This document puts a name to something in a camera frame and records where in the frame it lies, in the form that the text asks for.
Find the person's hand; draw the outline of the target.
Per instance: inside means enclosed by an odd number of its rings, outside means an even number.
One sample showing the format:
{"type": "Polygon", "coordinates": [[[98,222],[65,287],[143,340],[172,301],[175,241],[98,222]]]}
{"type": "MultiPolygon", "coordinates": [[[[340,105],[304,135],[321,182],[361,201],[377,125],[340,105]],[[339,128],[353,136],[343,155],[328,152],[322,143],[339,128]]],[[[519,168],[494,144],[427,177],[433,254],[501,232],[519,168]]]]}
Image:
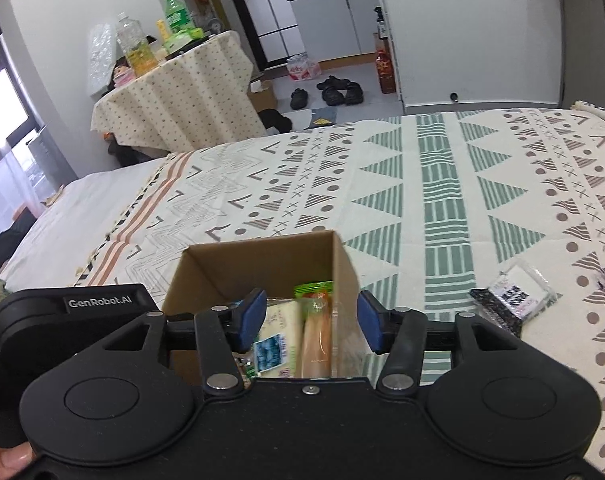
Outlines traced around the person's hand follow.
{"type": "Polygon", "coordinates": [[[25,442],[14,448],[0,448],[0,480],[11,479],[34,459],[31,445],[25,442]]]}

